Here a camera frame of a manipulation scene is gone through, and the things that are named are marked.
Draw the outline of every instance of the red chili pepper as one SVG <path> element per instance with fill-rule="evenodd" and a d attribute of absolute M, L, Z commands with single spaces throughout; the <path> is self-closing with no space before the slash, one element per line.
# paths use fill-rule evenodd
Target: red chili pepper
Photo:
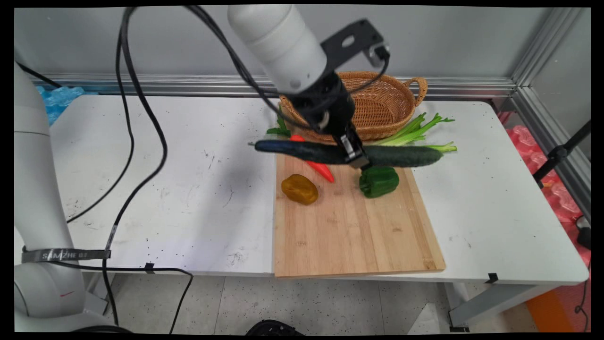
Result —
<path fill-rule="evenodd" d="M 295 142 L 304 142 L 304 138 L 297 134 L 290 137 L 289 140 L 293 140 Z M 332 172 L 329 171 L 329 168 L 327 167 L 327 165 L 311 162 L 309 160 L 307 160 L 306 163 L 308 163 L 308 165 L 310 165 L 311 168 L 313 168 L 314 170 L 319 172 L 321 174 L 321 176 L 325 177 L 325 179 L 327 179 L 329 182 L 333 183 L 333 181 L 334 181 L 333 175 L 332 175 Z"/>

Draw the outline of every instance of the cucumber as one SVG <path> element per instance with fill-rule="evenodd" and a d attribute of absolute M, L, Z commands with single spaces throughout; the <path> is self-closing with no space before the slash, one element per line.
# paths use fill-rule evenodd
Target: cucumber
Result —
<path fill-rule="evenodd" d="M 344 154 L 335 145 L 312 142 L 293 142 L 291 140 L 260 140 L 254 148 L 257 151 L 277 152 L 303 160 L 321 164 L 346 164 Z M 365 153 L 376 166 L 394 166 L 412 168 L 435 163 L 443 154 L 424 146 L 365 146 Z"/>

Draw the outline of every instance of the green bell pepper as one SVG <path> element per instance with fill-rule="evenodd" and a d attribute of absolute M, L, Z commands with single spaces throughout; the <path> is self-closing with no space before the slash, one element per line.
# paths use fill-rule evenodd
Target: green bell pepper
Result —
<path fill-rule="evenodd" d="M 393 192 L 398 185 L 399 175 L 391 167 L 371 167 L 364 170 L 359 178 L 359 188 L 367 198 L 376 198 Z"/>

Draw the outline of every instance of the yellow bell pepper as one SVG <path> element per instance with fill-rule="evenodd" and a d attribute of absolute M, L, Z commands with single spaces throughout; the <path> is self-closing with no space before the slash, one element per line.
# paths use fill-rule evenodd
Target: yellow bell pepper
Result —
<path fill-rule="evenodd" d="M 281 182 L 281 191 L 290 200 L 309 205 L 319 198 L 319 190 L 306 177 L 293 174 Z"/>

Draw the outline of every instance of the gray wall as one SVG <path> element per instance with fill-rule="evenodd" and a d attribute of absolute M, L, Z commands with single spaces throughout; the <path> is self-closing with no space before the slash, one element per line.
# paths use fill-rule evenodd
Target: gray wall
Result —
<path fill-rule="evenodd" d="M 234 36 L 225 5 L 204 6 L 252 74 L 259 64 Z M 298 5 L 323 40 L 367 17 L 391 45 L 389 74 L 507 77 L 547 15 L 547 8 L 394 5 Z M 17 59 L 41 73 L 112 73 L 123 8 L 17 8 Z M 130 22 L 140 74 L 235 74 L 225 49 L 191 13 L 140 8 Z M 370 70 L 362 56 L 342 70 Z"/>
<path fill-rule="evenodd" d="M 591 118 L 590 8 L 581 10 L 531 86 L 569 135 Z M 580 148 L 591 158 L 591 136 Z"/>

